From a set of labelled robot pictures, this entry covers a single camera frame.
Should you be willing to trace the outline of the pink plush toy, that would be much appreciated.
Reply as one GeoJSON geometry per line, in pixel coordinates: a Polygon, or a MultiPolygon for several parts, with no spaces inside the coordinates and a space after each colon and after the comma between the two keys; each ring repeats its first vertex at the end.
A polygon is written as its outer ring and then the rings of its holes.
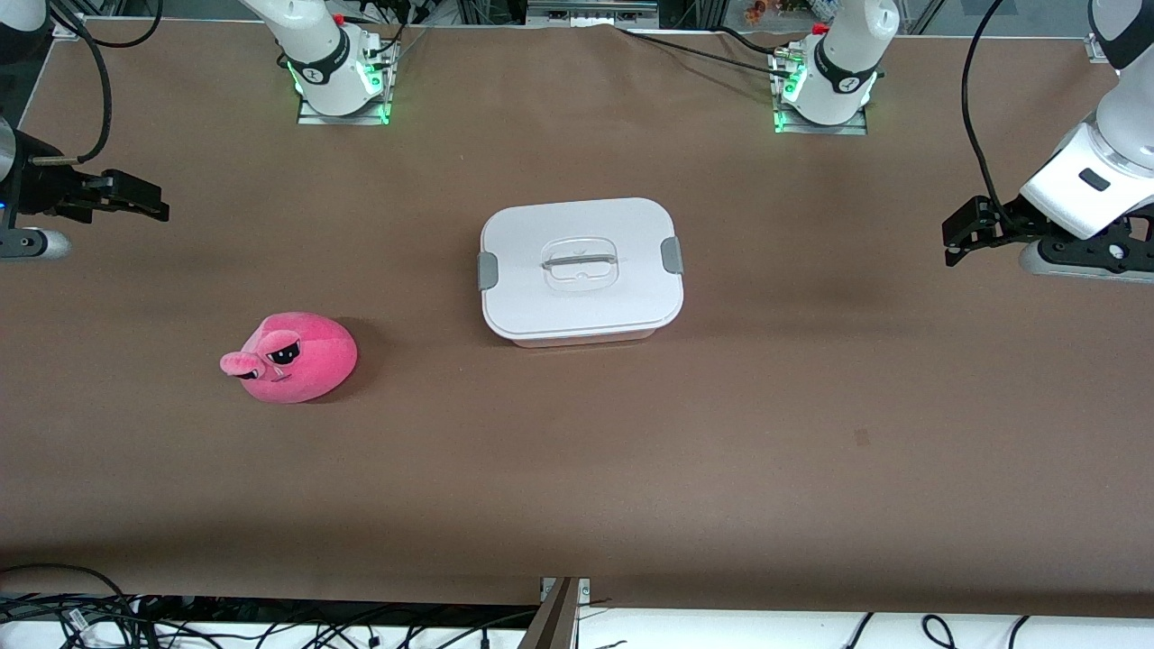
{"type": "Polygon", "coordinates": [[[358,358],[355,340],[334,319],[285,312],[260,321],[242,349],[220,358],[219,370],[242,382],[252,398],[297,404],[338,388],[358,358]]]}

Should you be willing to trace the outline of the white box lid grey clips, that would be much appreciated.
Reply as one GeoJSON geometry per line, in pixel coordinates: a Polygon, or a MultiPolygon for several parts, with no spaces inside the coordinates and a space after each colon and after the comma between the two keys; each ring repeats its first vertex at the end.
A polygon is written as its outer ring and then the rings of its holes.
{"type": "Polygon", "coordinates": [[[684,300],[674,222],[647,197],[503,209],[481,230],[477,274],[502,338],[659,330],[684,300]]]}

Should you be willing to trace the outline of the white plastic box base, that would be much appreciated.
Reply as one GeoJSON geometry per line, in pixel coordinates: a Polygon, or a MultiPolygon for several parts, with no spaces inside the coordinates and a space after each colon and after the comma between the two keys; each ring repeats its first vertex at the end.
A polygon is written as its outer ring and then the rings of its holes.
{"type": "Polygon", "coordinates": [[[629,343],[649,338],[654,333],[655,328],[650,328],[644,330],[622,330],[594,335],[565,335],[540,338],[511,338],[504,336],[504,341],[527,349],[570,348],[604,343],[629,343]]]}

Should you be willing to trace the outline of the brown table cover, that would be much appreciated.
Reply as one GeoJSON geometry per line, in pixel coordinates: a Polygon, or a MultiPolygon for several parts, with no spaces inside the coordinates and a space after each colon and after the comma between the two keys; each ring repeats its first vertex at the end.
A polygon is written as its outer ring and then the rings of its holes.
{"type": "Polygon", "coordinates": [[[902,38],[868,135],[778,134],[754,70],[610,27],[407,32],[394,119],[305,126],[256,23],[107,53],[93,169],[162,224],[0,262],[0,564],[272,599],[1154,616],[1154,288],[949,268],[984,191],[962,38],[902,38]],[[634,343],[485,324],[496,211],[650,197],[685,301],[634,343]],[[357,342],[271,404],[264,318],[357,342]]]}

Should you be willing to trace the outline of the dark angled beam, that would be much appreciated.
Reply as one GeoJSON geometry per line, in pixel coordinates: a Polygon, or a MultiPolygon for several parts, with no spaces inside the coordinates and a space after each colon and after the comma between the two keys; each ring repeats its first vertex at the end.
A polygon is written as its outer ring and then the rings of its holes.
{"type": "Polygon", "coordinates": [[[548,599],[537,607],[517,649],[574,649],[580,616],[577,580],[559,579],[548,599]]]}

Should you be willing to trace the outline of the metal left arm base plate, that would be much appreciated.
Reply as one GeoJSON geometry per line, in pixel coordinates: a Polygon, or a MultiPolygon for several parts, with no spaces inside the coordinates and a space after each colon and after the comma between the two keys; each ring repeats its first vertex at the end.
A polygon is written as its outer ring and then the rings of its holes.
{"type": "Polygon", "coordinates": [[[772,81],[774,130],[778,134],[863,136],[868,133],[865,104],[877,74],[869,79],[826,79],[811,66],[804,50],[775,49],[767,57],[770,70],[782,70],[772,81]]]}

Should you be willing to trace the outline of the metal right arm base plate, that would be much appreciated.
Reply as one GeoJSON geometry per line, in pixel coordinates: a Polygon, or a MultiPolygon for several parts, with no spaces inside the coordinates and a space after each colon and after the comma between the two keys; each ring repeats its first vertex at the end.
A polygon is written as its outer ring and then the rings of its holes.
{"type": "Polygon", "coordinates": [[[385,126],[391,124],[392,99],[396,85],[398,42],[389,42],[388,49],[370,58],[370,61],[357,65],[355,98],[362,98],[364,104],[350,114],[322,114],[305,99],[301,85],[294,89],[299,95],[298,124],[346,124],[346,126],[385,126]]]}

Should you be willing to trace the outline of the grey metal frame rail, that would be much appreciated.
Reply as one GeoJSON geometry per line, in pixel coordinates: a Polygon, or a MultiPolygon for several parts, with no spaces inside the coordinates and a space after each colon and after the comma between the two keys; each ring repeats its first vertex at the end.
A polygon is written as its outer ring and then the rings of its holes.
{"type": "Polygon", "coordinates": [[[525,0],[527,27],[659,29],[658,0],[525,0]]]}

